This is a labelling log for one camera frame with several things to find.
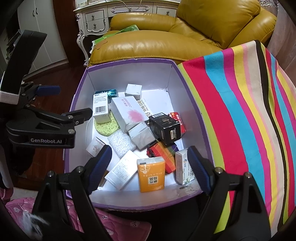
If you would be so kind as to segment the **white foam block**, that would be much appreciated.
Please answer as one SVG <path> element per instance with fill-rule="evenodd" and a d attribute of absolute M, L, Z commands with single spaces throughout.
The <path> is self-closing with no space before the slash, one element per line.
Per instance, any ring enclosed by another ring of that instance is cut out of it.
<path fill-rule="evenodd" d="M 128 151 L 134 151 L 137 147 L 127 133 L 117 130 L 107 137 L 110 146 L 119 158 L 122 158 Z"/>

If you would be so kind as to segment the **orange tissue pack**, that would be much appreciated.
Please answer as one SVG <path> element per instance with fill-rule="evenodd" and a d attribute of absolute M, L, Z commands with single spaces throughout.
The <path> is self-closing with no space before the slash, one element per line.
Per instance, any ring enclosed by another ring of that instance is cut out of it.
<path fill-rule="evenodd" d="M 137 173 L 141 193 L 164 189 L 165 165 L 163 157 L 137 159 Z"/>

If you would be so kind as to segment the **small white box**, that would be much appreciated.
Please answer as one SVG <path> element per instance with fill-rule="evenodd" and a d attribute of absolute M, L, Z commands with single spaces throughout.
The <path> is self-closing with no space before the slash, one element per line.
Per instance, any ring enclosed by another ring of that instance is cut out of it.
<path fill-rule="evenodd" d="M 142 97 L 142 85 L 128 84 L 125 90 L 125 96 L 133 96 L 136 100 Z"/>

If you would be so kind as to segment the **red white small pack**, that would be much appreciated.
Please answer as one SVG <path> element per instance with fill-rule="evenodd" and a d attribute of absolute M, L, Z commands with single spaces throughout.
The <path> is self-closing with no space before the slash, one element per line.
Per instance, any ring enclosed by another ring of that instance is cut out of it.
<path fill-rule="evenodd" d="M 168 113 L 168 116 L 173 118 L 174 120 L 178 121 L 180 123 L 180 127 L 181 127 L 181 135 L 185 134 L 186 133 L 186 129 L 185 129 L 185 126 L 183 124 L 183 121 L 179 115 L 178 112 L 171 112 L 171 113 Z"/>

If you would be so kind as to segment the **white SL logo box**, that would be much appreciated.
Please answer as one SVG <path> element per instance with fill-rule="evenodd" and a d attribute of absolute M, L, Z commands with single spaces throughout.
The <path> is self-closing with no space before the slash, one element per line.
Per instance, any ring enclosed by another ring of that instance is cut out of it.
<path fill-rule="evenodd" d="M 105 176 L 105 179 L 117 190 L 121 190 L 137 172 L 137 156 L 128 151 Z"/>

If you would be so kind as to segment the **white box pink stain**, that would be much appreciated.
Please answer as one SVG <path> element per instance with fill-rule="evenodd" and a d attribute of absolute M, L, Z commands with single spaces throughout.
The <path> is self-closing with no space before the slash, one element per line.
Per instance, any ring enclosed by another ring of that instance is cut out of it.
<path fill-rule="evenodd" d="M 112 98 L 110 111 L 117 121 L 121 131 L 124 133 L 127 133 L 131 128 L 142 121 L 149 120 L 149 117 L 145 114 L 133 96 Z"/>

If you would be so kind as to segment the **white box red blue print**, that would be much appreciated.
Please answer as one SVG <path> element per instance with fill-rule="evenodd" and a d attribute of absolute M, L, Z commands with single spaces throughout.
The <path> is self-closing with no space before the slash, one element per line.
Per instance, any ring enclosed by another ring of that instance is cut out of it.
<path fill-rule="evenodd" d="M 188 161 L 187 150 L 183 149 L 175 153 L 176 182 L 180 185 L 186 185 L 195 179 L 194 172 Z"/>

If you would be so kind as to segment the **white barcode medicine box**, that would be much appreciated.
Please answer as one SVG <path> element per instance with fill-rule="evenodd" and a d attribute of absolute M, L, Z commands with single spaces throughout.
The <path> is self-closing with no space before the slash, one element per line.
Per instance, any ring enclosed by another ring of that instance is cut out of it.
<path fill-rule="evenodd" d="M 106 92 L 97 93 L 93 96 L 93 117 L 97 123 L 110 122 L 108 95 Z"/>

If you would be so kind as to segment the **green bag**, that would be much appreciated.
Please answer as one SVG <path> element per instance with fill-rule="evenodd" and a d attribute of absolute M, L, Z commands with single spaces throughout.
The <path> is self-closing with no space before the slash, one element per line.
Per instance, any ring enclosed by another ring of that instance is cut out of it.
<path fill-rule="evenodd" d="M 104 36 L 92 41 L 92 47 L 94 47 L 96 44 L 102 42 L 106 38 L 112 37 L 112 36 L 114 36 L 116 34 L 125 33 L 125 32 L 133 32 L 133 31 L 139 31 L 139 28 L 137 27 L 137 25 L 131 25 L 131 26 L 127 27 L 127 28 L 124 28 L 123 30 L 117 31 L 116 33 L 111 33 L 111 34 L 104 35 Z"/>

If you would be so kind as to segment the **white wardrobe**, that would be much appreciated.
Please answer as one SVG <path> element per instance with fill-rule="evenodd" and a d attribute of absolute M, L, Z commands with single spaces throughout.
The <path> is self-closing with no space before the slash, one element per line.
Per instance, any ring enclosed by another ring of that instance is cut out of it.
<path fill-rule="evenodd" d="M 25 35 L 25 49 L 33 55 L 30 74 L 67 63 L 56 23 L 53 1 L 1 1 L 1 73 Z"/>

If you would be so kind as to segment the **purple white storage box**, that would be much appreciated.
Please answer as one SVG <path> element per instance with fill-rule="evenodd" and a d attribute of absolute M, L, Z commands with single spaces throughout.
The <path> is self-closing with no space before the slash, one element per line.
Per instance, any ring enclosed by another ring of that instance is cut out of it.
<path fill-rule="evenodd" d="M 168 59 L 128 59 L 88 67 L 71 110 L 91 108 L 65 150 L 65 172 L 112 150 L 105 184 L 90 195 L 99 208 L 143 211 L 202 192 L 197 180 L 177 178 L 178 154 L 195 146 L 211 156 L 203 118 L 177 65 Z"/>

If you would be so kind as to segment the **white ornate dresser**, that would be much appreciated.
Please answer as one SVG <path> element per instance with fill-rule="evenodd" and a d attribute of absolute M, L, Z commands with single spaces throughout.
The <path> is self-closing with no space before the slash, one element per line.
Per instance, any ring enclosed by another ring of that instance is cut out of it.
<path fill-rule="evenodd" d="M 94 1 L 74 10 L 79 33 L 77 45 L 88 65 L 90 51 L 85 49 L 87 36 L 101 37 L 108 32 L 111 19 L 119 13 L 154 13 L 175 16 L 180 1 Z"/>

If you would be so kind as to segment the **white box pink logo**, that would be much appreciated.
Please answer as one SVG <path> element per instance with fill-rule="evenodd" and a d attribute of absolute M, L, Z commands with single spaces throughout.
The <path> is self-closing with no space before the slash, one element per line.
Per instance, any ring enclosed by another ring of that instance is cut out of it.
<path fill-rule="evenodd" d="M 105 146 L 105 143 L 102 140 L 100 140 L 100 138 L 95 137 L 92 139 L 92 141 L 86 148 L 86 151 L 92 157 L 96 157 L 104 146 Z"/>

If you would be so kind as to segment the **black box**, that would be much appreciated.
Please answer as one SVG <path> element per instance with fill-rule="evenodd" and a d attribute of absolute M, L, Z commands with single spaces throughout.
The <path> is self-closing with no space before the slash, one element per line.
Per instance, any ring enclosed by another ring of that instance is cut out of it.
<path fill-rule="evenodd" d="M 181 138 L 181 124 L 164 113 L 157 113 L 149 117 L 149 127 L 153 134 L 165 145 L 173 144 Z"/>

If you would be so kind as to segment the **striped colourful cloth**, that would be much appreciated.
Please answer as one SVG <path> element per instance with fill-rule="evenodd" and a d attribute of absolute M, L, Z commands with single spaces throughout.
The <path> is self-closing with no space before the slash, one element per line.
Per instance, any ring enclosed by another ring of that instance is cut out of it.
<path fill-rule="evenodd" d="M 295 209 L 295 86 L 260 41 L 178 67 L 209 159 L 254 176 L 276 234 Z"/>

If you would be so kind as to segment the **rainbow striped pack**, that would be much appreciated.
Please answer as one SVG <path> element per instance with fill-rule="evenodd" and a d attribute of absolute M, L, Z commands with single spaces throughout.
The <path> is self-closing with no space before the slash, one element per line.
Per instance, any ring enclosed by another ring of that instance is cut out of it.
<path fill-rule="evenodd" d="M 165 172 L 170 174 L 175 172 L 176 164 L 175 164 L 175 153 L 179 149 L 175 143 L 170 145 L 165 145 L 161 141 L 154 141 L 153 143 L 149 144 L 147 147 L 147 155 L 152 157 L 163 157 L 165 160 Z"/>

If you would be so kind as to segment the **yellow-green sponge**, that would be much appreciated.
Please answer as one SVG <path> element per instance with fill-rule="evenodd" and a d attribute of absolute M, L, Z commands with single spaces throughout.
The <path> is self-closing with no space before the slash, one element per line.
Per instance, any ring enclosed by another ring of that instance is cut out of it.
<path fill-rule="evenodd" d="M 96 131 L 106 137 L 112 135 L 114 132 L 120 129 L 112 112 L 109 113 L 109 117 L 110 121 L 107 123 L 98 123 L 96 120 L 94 120 L 94 127 Z"/>

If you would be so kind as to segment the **pink quilted blanket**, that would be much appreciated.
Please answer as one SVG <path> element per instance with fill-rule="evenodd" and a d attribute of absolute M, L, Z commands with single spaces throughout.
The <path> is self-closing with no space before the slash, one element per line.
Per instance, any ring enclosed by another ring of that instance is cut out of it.
<path fill-rule="evenodd" d="M 33 240 L 45 240 L 55 232 L 74 237 L 95 235 L 97 240 L 147 240 L 151 232 L 150 223 L 125 220 L 94 208 L 85 191 L 73 201 L 67 201 L 62 190 L 49 184 L 36 198 L 12 201 L 13 192 L 2 188 L 1 200 L 16 226 Z"/>

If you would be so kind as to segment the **white Ding Zhi Dental box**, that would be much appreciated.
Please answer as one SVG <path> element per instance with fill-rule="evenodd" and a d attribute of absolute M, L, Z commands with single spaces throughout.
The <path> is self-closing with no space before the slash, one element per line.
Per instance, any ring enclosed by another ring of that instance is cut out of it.
<path fill-rule="evenodd" d="M 138 100 L 137 102 L 138 102 L 139 106 L 141 107 L 141 109 L 145 112 L 147 117 L 153 115 L 151 108 L 149 107 L 147 101 L 144 98 Z"/>

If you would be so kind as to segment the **teal glossy box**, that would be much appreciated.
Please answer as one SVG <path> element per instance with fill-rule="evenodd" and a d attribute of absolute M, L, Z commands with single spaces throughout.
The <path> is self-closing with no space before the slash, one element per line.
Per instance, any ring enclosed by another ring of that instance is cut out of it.
<path fill-rule="evenodd" d="M 100 90 L 95 92 L 95 94 L 99 94 L 99 93 L 107 93 L 109 103 L 111 103 L 112 98 L 118 97 L 118 92 L 116 89 Z"/>

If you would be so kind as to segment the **plain white carton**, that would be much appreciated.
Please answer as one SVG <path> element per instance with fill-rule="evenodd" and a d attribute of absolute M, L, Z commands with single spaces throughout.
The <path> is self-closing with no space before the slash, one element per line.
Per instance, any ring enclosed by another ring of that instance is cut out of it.
<path fill-rule="evenodd" d="M 156 140 L 151 129 L 144 121 L 131 128 L 128 134 L 139 150 L 146 148 Z"/>

